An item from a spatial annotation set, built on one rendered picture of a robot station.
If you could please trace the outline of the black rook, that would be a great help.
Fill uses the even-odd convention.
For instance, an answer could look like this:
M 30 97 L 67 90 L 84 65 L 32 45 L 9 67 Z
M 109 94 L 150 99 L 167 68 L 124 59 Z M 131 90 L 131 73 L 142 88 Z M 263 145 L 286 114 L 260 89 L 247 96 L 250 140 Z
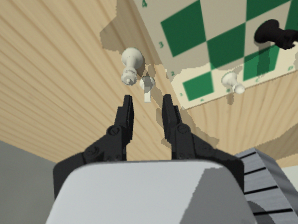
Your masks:
M 295 47 L 292 44 L 298 42 L 297 30 L 283 30 L 279 28 L 279 22 L 275 19 L 269 19 L 263 22 L 254 34 L 254 40 L 257 43 L 265 43 L 267 41 L 275 42 L 275 45 L 284 50 Z

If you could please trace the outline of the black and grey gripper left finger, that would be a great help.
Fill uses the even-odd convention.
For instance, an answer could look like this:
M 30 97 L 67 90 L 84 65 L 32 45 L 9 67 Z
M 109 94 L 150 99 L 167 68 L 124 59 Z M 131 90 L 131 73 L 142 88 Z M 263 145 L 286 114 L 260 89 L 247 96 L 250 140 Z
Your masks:
M 53 168 L 54 198 L 56 200 L 69 174 L 78 167 L 95 162 L 127 161 L 126 145 L 133 136 L 134 108 L 132 96 L 125 95 L 119 106 L 114 125 L 106 134 L 79 152 L 58 162 Z M 103 161 L 104 158 L 104 161 Z

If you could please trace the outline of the green and cream chessboard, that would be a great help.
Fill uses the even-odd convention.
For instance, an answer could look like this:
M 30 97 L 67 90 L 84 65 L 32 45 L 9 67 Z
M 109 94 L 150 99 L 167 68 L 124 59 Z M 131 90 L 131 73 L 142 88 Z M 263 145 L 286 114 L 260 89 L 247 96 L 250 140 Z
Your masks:
M 222 77 L 247 88 L 298 70 L 298 43 L 257 43 L 269 19 L 298 30 L 298 0 L 134 0 L 182 110 L 233 93 Z

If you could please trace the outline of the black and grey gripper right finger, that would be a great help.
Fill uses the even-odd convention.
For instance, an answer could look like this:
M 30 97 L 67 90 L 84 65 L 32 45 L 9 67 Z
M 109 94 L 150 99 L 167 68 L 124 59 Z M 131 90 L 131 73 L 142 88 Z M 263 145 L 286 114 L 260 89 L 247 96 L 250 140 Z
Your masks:
M 165 139 L 171 144 L 171 160 L 202 159 L 220 163 L 230 170 L 244 194 L 243 161 L 222 150 L 214 149 L 193 134 L 190 127 L 182 123 L 178 106 L 173 105 L 171 94 L 163 95 L 162 121 Z

